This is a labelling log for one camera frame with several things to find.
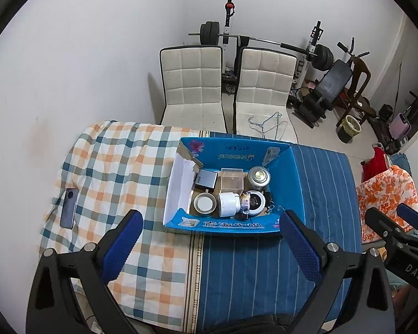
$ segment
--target barbell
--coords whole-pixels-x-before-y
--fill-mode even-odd
[[[237,38],[238,35],[230,34],[220,34],[220,23],[218,21],[206,21],[206,23],[201,24],[199,33],[189,33],[190,36],[199,36],[201,45],[218,45],[219,38],[228,37],[228,38]],[[326,46],[317,44],[314,51],[311,52],[308,49],[298,48],[297,46],[278,43],[271,40],[264,40],[248,37],[249,40],[261,41],[263,43],[269,43],[274,45],[279,45],[282,49],[295,51],[301,54],[304,54],[308,57],[308,60],[311,61],[313,68],[321,71],[330,70],[333,66],[334,56],[330,49]]]

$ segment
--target blue gripper pad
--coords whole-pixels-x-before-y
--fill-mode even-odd
[[[396,207],[396,214],[411,225],[414,229],[418,230],[418,212],[406,205],[405,203],[400,203]]]
[[[319,284],[322,280],[322,266],[320,257],[317,255],[313,246],[308,242],[305,235],[286,211],[280,215],[279,225],[280,233],[288,243],[307,280]]]
[[[143,216],[139,211],[131,210],[132,217],[116,236],[103,256],[101,263],[101,278],[105,284],[115,280],[121,272],[133,246],[143,231]]]

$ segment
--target tile floor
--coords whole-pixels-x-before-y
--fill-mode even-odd
[[[229,132],[232,132],[234,96],[222,94],[222,103],[226,125]],[[336,123],[343,111],[343,109],[338,107],[335,107],[333,111],[327,110],[325,113],[326,119],[319,119],[315,123],[315,127],[311,129],[292,114],[292,108],[288,108],[288,114],[297,134],[299,144],[346,154],[351,165],[355,184],[359,185],[362,176],[361,161],[373,157],[372,144],[378,142],[378,139],[370,124],[365,122],[362,125],[362,132],[353,137],[349,143],[340,141],[336,133]]]

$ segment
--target transparent plastic container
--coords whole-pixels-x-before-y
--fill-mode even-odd
[[[220,170],[220,192],[234,192],[241,194],[243,192],[243,180],[245,174],[239,168],[222,168]]]

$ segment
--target small printed box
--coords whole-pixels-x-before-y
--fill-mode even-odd
[[[199,215],[192,205],[193,198],[204,192],[195,187],[200,169],[220,172],[222,168],[243,170],[245,190],[246,175],[250,168],[265,167],[271,176],[268,190],[274,208],[241,220],[237,216],[220,218],[217,209],[207,216]],[[214,189],[217,197],[221,189],[220,174]],[[292,148],[277,141],[246,140],[236,138],[180,139],[167,187],[163,225],[170,229],[218,235],[277,233],[282,210],[292,209],[305,223],[302,189]]]

